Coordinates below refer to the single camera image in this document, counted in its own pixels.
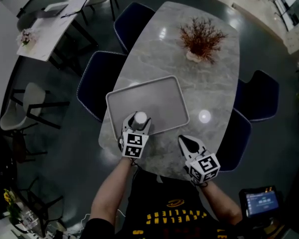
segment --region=concrete floor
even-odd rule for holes
[[[167,0],[118,0],[120,11],[132,1],[157,10]],[[168,1],[204,10],[238,30],[241,52],[239,76],[242,80],[248,81],[256,70],[263,70],[279,82],[281,95],[277,115],[253,124],[251,139],[240,166],[234,172],[220,174],[215,182],[237,203],[241,189],[272,184],[286,197],[299,167],[296,61],[281,42],[217,0]],[[99,42],[100,50],[121,52],[113,31],[109,2],[95,8],[95,14],[89,8],[85,9],[90,23],[86,29]],[[84,26],[82,17],[77,19]],[[70,34],[81,42],[82,37],[74,29],[70,29]],[[83,68],[92,54],[80,57]],[[61,124],[62,128],[57,130],[39,125],[30,129],[26,137],[29,150],[47,150],[48,154],[37,157],[35,162],[18,165],[20,188],[40,175],[46,181],[43,183],[46,189],[41,190],[44,199],[48,201],[60,194],[64,196],[63,220],[69,227],[79,223],[90,212],[99,186],[118,162],[117,157],[101,149],[98,144],[101,124],[76,99],[79,80],[70,69],[58,71],[48,62],[24,58],[13,83],[15,88],[25,88],[28,82],[35,82],[53,93],[48,101],[71,102],[68,108],[43,110],[44,118]],[[120,209],[124,212],[126,206],[125,197]],[[55,209],[55,213],[60,211],[57,207]]]

